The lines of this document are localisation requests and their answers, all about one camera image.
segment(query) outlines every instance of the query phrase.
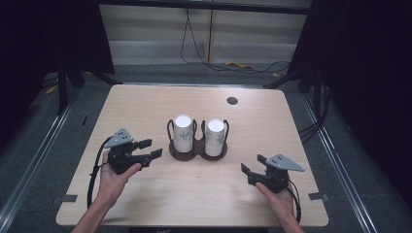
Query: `person's right hand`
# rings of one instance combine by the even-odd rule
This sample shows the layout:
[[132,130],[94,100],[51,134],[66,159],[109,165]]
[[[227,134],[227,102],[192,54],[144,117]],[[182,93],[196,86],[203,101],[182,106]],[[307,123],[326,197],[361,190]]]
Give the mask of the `person's right hand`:
[[287,190],[273,193],[263,183],[256,183],[256,188],[263,194],[272,212],[285,232],[303,232],[293,213],[293,199]]

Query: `wooden table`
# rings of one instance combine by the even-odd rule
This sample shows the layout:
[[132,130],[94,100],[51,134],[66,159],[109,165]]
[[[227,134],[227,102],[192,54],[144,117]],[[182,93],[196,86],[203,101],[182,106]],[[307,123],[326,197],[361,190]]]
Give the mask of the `wooden table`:
[[[235,97],[236,105],[226,99]],[[200,122],[227,119],[227,154],[219,161],[200,155],[186,162],[170,155],[166,125],[186,114]],[[270,227],[278,223],[266,199],[249,185],[240,170],[244,163],[264,174],[257,154],[281,153],[306,169],[290,171],[300,194],[303,226],[324,226],[328,217],[318,192],[285,95],[280,90],[233,87],[115,85],[103,106],[83,157],[67,190],[75,203],[62,203],[56,221],[75,225],[86,211],[86,194],[96,154],[103,141],[125,127],[135,140],[153,139],[147,149],[163,149],[161,158],[132,177],[102,224],[124,226]],[[201,138],[200,127],[196,138]],[[93,194],[97,193],[96,179]]]

